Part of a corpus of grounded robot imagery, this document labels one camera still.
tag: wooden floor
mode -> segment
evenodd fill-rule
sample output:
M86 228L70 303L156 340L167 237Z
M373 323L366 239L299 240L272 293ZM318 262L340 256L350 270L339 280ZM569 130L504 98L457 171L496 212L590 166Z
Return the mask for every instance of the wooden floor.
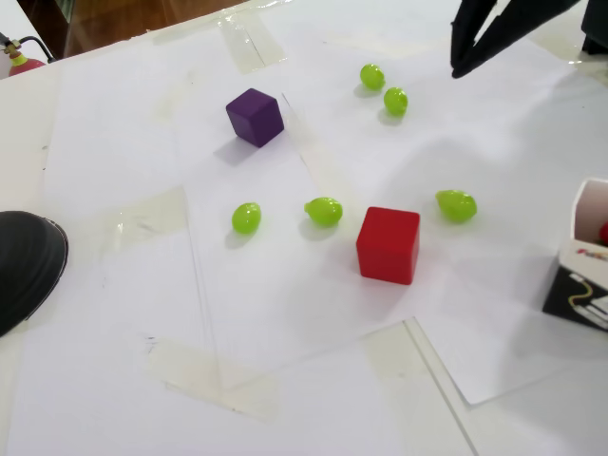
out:
M75 0L65 56L162 29L243 0Z

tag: green fruit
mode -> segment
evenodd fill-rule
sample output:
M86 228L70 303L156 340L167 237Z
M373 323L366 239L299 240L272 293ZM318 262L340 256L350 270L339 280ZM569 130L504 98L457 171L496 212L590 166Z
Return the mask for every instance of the green fruit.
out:
M342 204L333 198L316 198L304 204L304 211L322 226L335 225L342 219Z
M242 235L252 234L262 220L262 211L254 202L241 204L232 215L232 227Z
M384 94L384 106L393 116L403 116L408 109L408 95L402 88L392 87Z
M442 190L435 195L441 212L447 219L462 223L477 214L477 203L460 190Z
M360 76L363 85L371 90L380 90L384 85L384 73L374 64L367 64L361 68Z

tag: black hose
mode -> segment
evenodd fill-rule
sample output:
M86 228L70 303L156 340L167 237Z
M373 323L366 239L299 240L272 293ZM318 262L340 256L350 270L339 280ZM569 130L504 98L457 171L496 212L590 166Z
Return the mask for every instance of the black hose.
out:
M53 62L57 62L57 59L55 59L53 57L53 54L50 53L50 51L47 49L45 44L42 41L40 41L38 38L36 38L35 36L26 36L25 38L20 39L19 43L21 43L23 45L25 42L32 41L32 40L35 41L36 43L38 43L38 46L40 46L42 51L46 54L46 56L48 58L48 62L50 64L52 64Z

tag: fire extinguisher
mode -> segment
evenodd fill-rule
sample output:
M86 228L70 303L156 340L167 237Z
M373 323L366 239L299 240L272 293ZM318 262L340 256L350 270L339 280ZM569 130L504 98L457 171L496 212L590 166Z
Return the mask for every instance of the fire extinguisher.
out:
M35 41L38 43L38 46L42 49L42 51L46 54L48 58L48 62L51 64L55 62L55 58L48 51L47 47L35 36L26 36L21 40L10 40L2 33L0 33L0 44L2 44L4 48L4 53L8 54L10 57L10 61L12 62L12 67L9 71L9 76L14 76L15 74L23 73L24 71L28 71L30 69L43 67L45 64L36 59L29 59L25 55L23 55L18 49L27 42L27 41Z

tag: cardboard box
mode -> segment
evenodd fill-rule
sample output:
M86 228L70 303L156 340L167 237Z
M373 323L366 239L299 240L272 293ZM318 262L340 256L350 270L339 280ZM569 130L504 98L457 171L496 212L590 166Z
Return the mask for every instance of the cardboard box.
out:
M577 195L543 312L608 332L608 247L599 240L607 221L608 180L589 179Z

